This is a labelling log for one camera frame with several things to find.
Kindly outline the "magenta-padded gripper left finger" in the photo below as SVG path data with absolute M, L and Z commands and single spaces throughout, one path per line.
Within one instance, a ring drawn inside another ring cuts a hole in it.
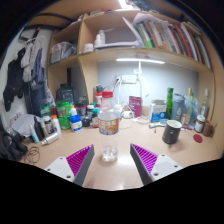
M 45 170 L 82 186 L 94 154 L 94 145 L 89 145 L 68 157 L 58 157 Z

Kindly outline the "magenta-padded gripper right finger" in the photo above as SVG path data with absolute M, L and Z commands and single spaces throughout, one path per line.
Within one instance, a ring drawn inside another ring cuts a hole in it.
M 130 154 L 135 162 L 143 185 L 148 185 L 182 169 L 167 154 L 157 155 L 136 144 L 130 145 Z

